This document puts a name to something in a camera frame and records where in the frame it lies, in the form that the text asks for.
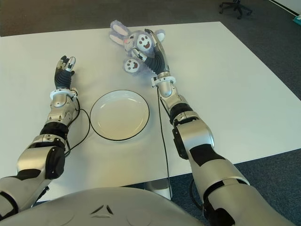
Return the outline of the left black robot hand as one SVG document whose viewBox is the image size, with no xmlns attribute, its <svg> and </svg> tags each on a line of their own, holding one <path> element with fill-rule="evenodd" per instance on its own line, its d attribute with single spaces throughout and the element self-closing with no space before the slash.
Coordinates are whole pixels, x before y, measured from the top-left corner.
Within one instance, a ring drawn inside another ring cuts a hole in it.
<svg viewBox="0 0 301 226">
<path fill-rule="evenodd" d="M 71 87 L 71 77 L 74 75 L 73 67 L 76 63 L 75 57 L 68 58 L 67 56 L 62 56 L 58 61 L 55 68 L 55 87 L 56 89 L 70 89 Z"/>
</svg>

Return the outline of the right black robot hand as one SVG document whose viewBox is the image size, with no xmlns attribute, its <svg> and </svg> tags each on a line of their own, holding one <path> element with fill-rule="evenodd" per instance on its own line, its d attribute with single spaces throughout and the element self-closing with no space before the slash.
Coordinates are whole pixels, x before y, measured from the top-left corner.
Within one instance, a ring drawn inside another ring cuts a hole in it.
<svg viewBox="0 0 301 226">
<path fill-rule="evenodd" d="M 133 53 L 136 57 L 142 60 L 157 76 L 160 74 L 170 74 L 167 57 L 162 46 L 161 41 L 157 35 L 150 29 L 144 29 L 148 33 L 154 43 L 153 51 L 154 57 L 148 57 L 137 48 L 133 48 Z"/>
</svg>

